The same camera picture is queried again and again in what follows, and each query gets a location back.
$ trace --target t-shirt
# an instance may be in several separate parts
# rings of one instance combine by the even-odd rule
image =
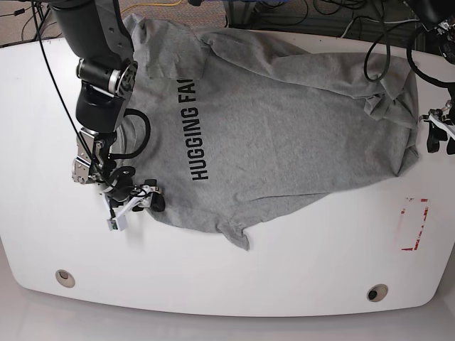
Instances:
[[[402,58],[372,83],[364,53],[309,54],[251,31],[135,15],[125,24],[139,63],[129,107],[148,116],[151,138],[124,164],[134,183],[163,189],[155,220],[248,249],[244,228],[417,161],[416,84]],[[371,77],[384,62],[371,55]],[[132,152],[143,137],[143,122],[126,117],[116,148]]]

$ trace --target gray t-shirt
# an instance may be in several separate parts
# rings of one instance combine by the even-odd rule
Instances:
[[[392,58],[387,77],[371,83],[363,53],[308,54],[250,31],[138,16],[125,23],[139,63],[129,106],[152,126],[145,151],[126,164],[135,183],[155,178],[164,189],[166,210],[150,212],[160,222],[248,249],[244,228],[417,161],[406,60]],[[371,76],[384,61],[371,56]],[[131,152],[143,136],[127,117],[117,148]]]

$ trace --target metal grommet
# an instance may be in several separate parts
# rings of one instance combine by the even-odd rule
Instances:
[[[55,273],[55,278],[57,279],[58,283],[66,288],[72,288],[76,284],[73,275],[65,270],[57,270]]]
[[[389,288],[385,284],[378,284],[367,292],[367,299],[370,302],[379,302],[384,299],[388,292]]]

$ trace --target round hole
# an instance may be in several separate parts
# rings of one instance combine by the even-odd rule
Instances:
[[[74,277],[65,270],[57,270],[55,273],[55,278],[57,279],[58,283],[66,288],[72,288],[76,284]]]
[[[385,284],[378,284],[367,292],[367,299],[370,302],[380,302],[387,295],[388,291],[389,288]]]

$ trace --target white table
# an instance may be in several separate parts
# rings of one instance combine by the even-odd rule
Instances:
[[[265,34],[312,53],[369,47],[354,40]],[[77,57],[63,39],[46,41],[45,49],[63,97],[74,108]],[[393,48],[392,54],[405,52]],[[455,68],[442,58],[415,53],[415,59],[435,77],[455,77]],[[425,124],[418,138],[421,160],[404,177],[330,195],[251,227],[249,252],[222,235],[159,224],[144,212],[130,215],[130,228],[116,233],[106,228],[95,187],[71,179],[75,136],[38,45],[2,49],[0,61],[0,236],[24,288],[131,308],[236,316],[362,313],[415,307],[433,297],[455,241],[455,158],[444,151],[426,153]],[[445,90],[423,81],[418,87],[421,114],[448,99]],[[412,215],[398,228],[406,197],[430,200],[416,251],[401,250],[419,229]],[[421,207],[408,212],[413,209],[420,214]],[[56,281],[58,269],[75,277],[74,288]],[[368,290],[380,283],[388,285],[388,295],[369,302]]]

